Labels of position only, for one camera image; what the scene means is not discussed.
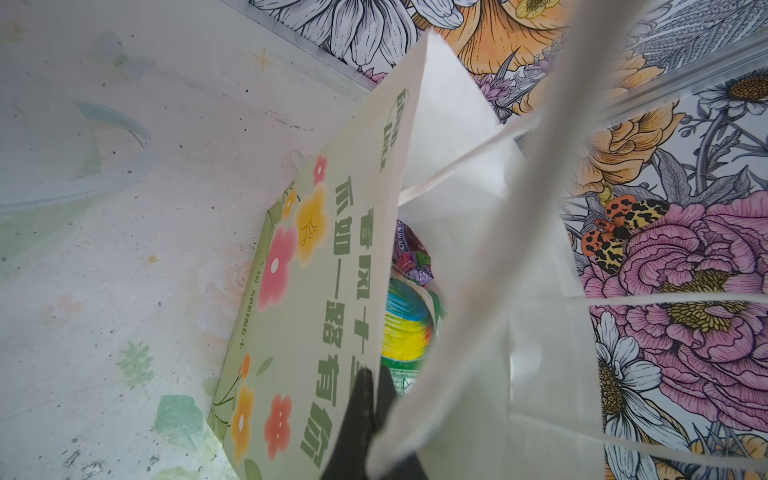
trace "moth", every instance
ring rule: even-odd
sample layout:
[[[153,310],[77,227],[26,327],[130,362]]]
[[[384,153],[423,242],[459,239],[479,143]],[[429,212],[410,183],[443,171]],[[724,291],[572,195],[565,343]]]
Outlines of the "moth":
[[[659,220],[670,209],[663,200],[638,200],[634,195],[623,195],[608,202],[607,218],[598,218],[581,238],[581,251],[594,257],[595,263],[609,275],[618,273],[624,262],[624,245],[633,232]]]

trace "daisy center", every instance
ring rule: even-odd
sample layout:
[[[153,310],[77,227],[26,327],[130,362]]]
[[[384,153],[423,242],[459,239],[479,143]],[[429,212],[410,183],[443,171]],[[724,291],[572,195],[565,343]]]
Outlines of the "daisy center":
[[[705,270],[694,273],[693,281],[675,286],[667,283],[661,287],[665,293],[675,292],[724,292],[723,285],[730,275],[718,270]],[[710,330],[727,332],[730,318],[746,309],[746,302],[687,302],[665,303],[662,307],[675,323],[704,333]]]
[[[604,362],[598,365],[600,370],[600,391],[602,392],[603,413],[617,415],[624,406],[624,396],[621,395],[619,381],[614,370]]]
[[[761,101],[768,97],[768,75],[742,78],[728,89],[733,100]]]

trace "paper bag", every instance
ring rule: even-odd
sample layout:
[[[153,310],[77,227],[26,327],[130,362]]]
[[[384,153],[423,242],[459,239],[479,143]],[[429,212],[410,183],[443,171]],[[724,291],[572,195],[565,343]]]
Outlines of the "paper bag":
[[[378,376],[396,218],[429,250],[450,312],[515,147],[497,146],[400,212],[398,195],[497,123],[451,48],[427,34],[270,208],[208,419],[241,479],[325,468],[356,373]],[[507,343],[419,453],[430,478],[500,476]]]

